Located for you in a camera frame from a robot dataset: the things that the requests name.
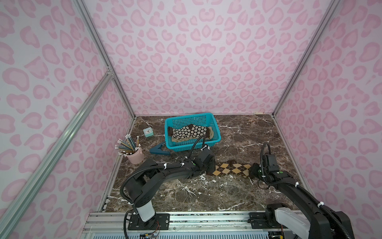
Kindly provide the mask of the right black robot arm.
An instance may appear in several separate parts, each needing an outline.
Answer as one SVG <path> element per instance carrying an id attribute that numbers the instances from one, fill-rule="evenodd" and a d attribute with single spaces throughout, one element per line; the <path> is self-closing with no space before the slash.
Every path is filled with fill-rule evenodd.
<path id="1" fill-rule="evenodd" d="M 281 171 L 269 143 L 260 151 L 260 162 L 249 170 L 250 178 L 257 178 L 268 188 L 287 196 L 302 212 L 293 212 L 284 204 L 270 204 L 262 217 L 251 215 L 252 226 L 267 226 L 271 229 L 287 228 L 301 239 L 353 239 L 350 218 L 342 211 L 334 211 L 303 188 L 288 172 Z"/>

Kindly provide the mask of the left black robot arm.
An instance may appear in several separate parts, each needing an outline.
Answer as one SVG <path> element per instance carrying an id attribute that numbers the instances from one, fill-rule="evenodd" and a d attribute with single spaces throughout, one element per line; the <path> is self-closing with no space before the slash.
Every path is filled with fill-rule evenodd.
<path id="1" fill-rule="evenodd" d="M 152 198 L 162 184 L 178 179 L 192 179 L 215 171 L 214 154 L 206 144 L 206 138 L 206 135 L 200 136 L 182 161 L 158 163 L 147 160 L 122 182 L 119 192 L 132 205 L 130 223 L 136 224 L 136 229 L 147 230 L 161 226 Z"/>

